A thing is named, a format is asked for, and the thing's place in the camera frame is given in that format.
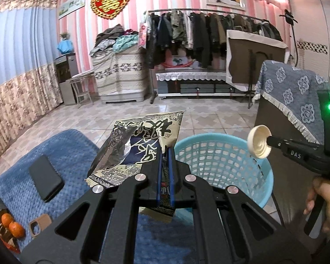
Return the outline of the person's right hand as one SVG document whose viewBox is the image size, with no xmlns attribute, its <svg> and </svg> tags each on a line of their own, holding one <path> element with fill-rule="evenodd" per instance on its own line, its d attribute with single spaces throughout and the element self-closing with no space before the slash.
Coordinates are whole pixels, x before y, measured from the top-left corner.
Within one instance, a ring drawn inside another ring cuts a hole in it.
<svg viewBox="0 0 330 264">
<path fill-rule="evenodd" d="M 304 215 L 311 213 L 315 206 L 315 200 L 317 196 L 321 196 L 326 202 L 326 218 L 323 223 L 322 231 L 330 239 L 330 181 L 322 177 L 315 177 L 312 182 L 312 186 L 308 191 L 306 198 L 306 208 L 303 211 Z"/>
</svg>

